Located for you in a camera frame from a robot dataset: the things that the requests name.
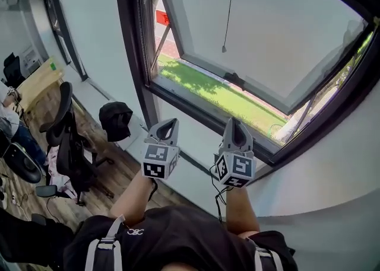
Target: white strap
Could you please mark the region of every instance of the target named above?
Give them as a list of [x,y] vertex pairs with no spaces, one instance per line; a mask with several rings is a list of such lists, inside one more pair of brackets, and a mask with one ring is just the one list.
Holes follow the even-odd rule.
[[119,241],[114,242],[115,248],[113,249],[113,269],[114,271],[123,271],[121,248]]
[[278,256],[278,254],[274,251],[271,251],[271,250],[269,250],[269,251],[270,251],[270,253],[272,253],[276,270],[277,271],[284,271],[283,264],[281,262],[280,256]]
[[120,215],[118,218],[116,218],[112,226],[109,228],[106,238],[114,238],[119,230],[120,224],[124,221],[124,215]]
[[84,271],[93,271],[95,251],[96,251],[96,246],[98,242],[99,240],[93,240],[88,247]]
[[257,249],[255,250],[255,271],[262,271],[260,254],[259,251],[257,251]]

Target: window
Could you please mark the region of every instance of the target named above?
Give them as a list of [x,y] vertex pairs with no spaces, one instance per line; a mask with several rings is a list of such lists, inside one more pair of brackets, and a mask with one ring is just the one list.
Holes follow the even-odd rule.
[[140,103],[153,93],[221,135],[229,117],[245,122],[255,156],[268,165],[258,178],[326,135],[378,79],[374,0],[118,0],[118,6],[126,46],[131,40],[137,49],[126,48],[136,59],[131,70]]
[[71,65],[77,70],[82,80],[88,76],[80,63],[79,57],[75,51],[67,23],[65,21],[62,6],[59,0],[44,0],[47,15],[50,19],[53,35],[57,42],[59,51],[67,65]]

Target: floor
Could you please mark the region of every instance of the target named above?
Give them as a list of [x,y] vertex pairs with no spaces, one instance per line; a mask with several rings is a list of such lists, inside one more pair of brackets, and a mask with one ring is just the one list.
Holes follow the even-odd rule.
[[[45,134],[39,133],[39,126],[44,122],[52,121],[55,117],[59,106],[60,95],[59,88],[56,87],[48,92],[31,111],[26,115],[26,121],[30,131],[40,146],[46,150],[47,143]],[[75,204],[71,199],[51,198],[44,199],[34,194],[35,185],[26,183],[0,160],[0,173],[9,177],[6,187],[8,194],[8,209],[12,215],[21,219],[30,219],[33,213],[39,213],[49,218],[56,218],[59,222],[75,230],[78,223],[92,215],[107,215],[113,202],[122,194],[129,182],[140,169],[140,165],[125,151],[118,148],[115,144],[106,140],[106,135],[101,127],[78,105],[75,106],[75,115],[77,120],[78,131],[88,138],[99,153],[99,157],[107,156],[115,161],[114,165],[104,163],[100,166],[100,175],[98,179],[112,192],[115,197],[107,198],[97,189],[92,188],[90,192],[84,194],[83,200],[85,206],[81,207]],[[15,191],[19,208],[11,203],[12,191]],[[193,205],[188,200],[175,193],[163,183],[159,182],[158,191],[148,203],[147,209],[167,205]],[[38,267],[37,270],[48,270],[47,268]]]

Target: green grass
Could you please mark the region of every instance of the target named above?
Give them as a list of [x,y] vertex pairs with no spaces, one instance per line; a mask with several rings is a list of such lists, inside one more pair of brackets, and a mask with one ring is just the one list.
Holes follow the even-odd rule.
[[246,95],[170,57],[160,55],[159,64],[164,67],[160,72],[162,76],[177,82],[264,135],[267,135],[271,125],[276,123],[283,126],[286,123],[285,119]]

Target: wooden desk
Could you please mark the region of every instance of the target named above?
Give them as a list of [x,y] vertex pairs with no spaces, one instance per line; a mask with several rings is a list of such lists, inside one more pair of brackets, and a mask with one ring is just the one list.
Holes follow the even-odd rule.
[[[55,70],[50,66],[51,63],[55,66]],[[63,75],[63,69],[58,67],[53,58],[49,58],[25,79],[17,88],[17,91],[23,97],[20,101],[20,106],[24,109],[24,112],[28,113],[36,105],[37,101],[58,84]]]

